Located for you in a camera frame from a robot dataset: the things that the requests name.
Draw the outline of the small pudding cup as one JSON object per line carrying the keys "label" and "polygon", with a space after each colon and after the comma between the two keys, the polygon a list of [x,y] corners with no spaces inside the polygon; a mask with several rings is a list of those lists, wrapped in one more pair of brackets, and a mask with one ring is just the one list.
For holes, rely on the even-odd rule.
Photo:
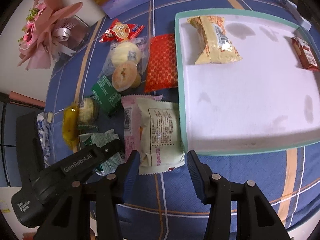
{"label": "small pudding cup", "polygon": [[118,92],[137,88],[141,84],[141,80],[137,65],[132,61],[120,64],[112,74],[112,85]]}

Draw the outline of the crumpled blue white wrapper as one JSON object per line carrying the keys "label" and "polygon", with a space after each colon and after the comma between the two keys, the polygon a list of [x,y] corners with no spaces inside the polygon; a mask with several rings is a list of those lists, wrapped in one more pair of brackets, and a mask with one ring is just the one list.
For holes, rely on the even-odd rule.
{"label": "crumpled blue white wrapper", "polygon": [[44,112],[41,112],[37,115],[37,130],[40,140],[40,145],[43,150],[43,157],[45,161],[48,161],[51,155],[50,149],[50,125],[47,122],[47,115]]}

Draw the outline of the round white bun clear packet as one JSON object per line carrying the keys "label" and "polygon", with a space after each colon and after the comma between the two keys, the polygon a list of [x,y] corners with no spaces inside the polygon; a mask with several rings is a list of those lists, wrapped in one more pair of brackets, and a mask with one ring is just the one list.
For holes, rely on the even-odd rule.
{"label": "round white bun clear packet", "polygon": [[98,75],[110,76],[116,67],[126,61],[136,64],[139,74],[146,71],[150,56],[150,39],[148,36],[134,38],[128,41],[111,42],[110,49]]}

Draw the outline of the green white packet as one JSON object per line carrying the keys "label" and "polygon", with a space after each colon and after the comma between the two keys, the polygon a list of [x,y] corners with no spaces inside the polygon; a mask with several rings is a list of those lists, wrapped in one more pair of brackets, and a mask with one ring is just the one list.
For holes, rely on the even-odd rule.
{"label": "green white packet", "polygon": [[[81,146],[90,146],[96,144],[97,147],[102,147],[108,143],[119,139],[119,135],[114,132],[114,129],[109,129],[104,133],[85,133],[80,135]],[[113,173],[116,168],[124,163],[125,154],[123,152],[117,152],[112,157],[101,163],[95,168],[95,172],[99,176],[106,176],[110,173]]]}

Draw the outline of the round rice cracker green packet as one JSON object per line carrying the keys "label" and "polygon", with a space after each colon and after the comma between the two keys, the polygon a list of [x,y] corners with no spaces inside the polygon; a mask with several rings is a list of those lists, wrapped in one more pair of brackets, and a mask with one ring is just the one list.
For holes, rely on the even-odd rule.
{"label": "round rice cracker green packet", "polygon": [[84,98],[79,105],[77,128],[79,130],[97,130],[95,121],[98,117],[99,108],[93,98]]}

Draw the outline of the yellow soft bread packet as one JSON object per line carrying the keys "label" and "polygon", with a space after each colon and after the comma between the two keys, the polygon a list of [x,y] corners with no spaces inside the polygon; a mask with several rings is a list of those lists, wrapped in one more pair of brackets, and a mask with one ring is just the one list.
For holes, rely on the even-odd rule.
{"label": "yellow soft bread packet", "polygon": [[79,107],[77,103],[72,103],[63,111],[62,137],[71,150],[75,148],[79,141],[78,116]]}

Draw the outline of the small beige eraser block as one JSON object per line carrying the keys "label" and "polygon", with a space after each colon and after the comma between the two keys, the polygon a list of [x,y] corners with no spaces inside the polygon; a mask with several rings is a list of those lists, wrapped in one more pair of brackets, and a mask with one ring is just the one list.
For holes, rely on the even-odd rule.
{"label": "small beige eraser block", "polygon": [[51,124],[54,114],[52,112],[48,112],[47,121]]}

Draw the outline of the dark cabinet doors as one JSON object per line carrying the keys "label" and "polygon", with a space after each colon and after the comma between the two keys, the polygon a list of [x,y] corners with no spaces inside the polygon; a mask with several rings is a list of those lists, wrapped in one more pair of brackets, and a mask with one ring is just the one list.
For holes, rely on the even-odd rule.
{"label": "dark cabinet doors", "polygon": [[16,119],[43,110],[43,107],[10,99],[8,94],[1,93],[1,187],[21,186],[16,153]]}

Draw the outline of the dark red small packet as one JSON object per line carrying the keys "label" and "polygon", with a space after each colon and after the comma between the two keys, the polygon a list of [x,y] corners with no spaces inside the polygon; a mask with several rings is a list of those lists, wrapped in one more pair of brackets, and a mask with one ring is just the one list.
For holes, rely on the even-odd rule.
{"label": "dark red small packet", "polygon": [[319,72],[319,66],[309,44],[298,36],[291,38],[303,69]]}

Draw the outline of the red cartoon snack packet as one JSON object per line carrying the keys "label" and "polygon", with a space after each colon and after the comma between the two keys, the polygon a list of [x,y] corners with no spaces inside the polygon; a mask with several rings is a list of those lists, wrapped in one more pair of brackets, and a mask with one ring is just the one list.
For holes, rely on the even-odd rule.
{"label": "red cartoon snack packet", "polygon": [[112,22],[110,27],[105,30],[101,36],[99,42],[111,42],[111,41],[127,41],[137,38],[143,31],[144,25],[121,23],[117,18]]}

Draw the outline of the cream white snack packet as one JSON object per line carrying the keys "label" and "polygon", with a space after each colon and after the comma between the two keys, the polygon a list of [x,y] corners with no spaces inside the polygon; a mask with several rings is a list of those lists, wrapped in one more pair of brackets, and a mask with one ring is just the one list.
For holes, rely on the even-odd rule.
{"label": "cream white snack packet", "polygon": [[137,106],[141,115],[139,174],[163,173],[183,166],[178,104],[138,98]]}

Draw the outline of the beige orange cake packet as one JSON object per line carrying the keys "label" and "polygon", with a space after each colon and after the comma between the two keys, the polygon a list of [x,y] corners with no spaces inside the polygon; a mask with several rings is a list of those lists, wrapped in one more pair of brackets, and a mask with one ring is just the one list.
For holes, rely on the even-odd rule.
{"label": "beige orange cake packet", "polygon": [[242,60],[231,40],[226,36],[225,18],[203,15],[187,19],[198,33],[200,53],[195,65],[232,63]]}

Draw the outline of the dark green snack packet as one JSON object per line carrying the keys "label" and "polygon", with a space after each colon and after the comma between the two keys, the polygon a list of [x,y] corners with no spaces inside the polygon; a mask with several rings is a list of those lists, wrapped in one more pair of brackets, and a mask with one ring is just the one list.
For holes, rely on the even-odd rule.
{"label": "dark green snack packet", "polygon": [[100,77],[91,91],[96,102],[107,116],[113,116],[121,109],[121,95],[105,75]]}

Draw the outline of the pink flower bouquet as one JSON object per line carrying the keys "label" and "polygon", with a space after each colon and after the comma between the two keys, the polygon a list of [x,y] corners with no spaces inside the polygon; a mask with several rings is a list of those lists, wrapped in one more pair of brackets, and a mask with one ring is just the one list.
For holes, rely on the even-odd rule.
{"label": "pink flower bouquet", "polygon": [[88,25],[76,14],[83,3],[63,6],[62,0],[34,0],[24,35],[18,40],[21,66],[26,69],[49,69],[61,54],[73,55],[88,35]]}

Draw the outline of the pink snack packet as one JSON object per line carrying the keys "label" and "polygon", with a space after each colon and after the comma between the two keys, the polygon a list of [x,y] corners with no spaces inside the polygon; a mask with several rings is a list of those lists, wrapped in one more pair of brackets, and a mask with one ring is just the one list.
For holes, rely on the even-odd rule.
{"label": "pink snack packet", "polygon": [[125,160],[127,160],[133,150],[141,151],[140,146],[140,122],[141,113],[136,100],[146,98],[161,101],[163,95],[127,95],[121,98],[124,109],[124,141]]}

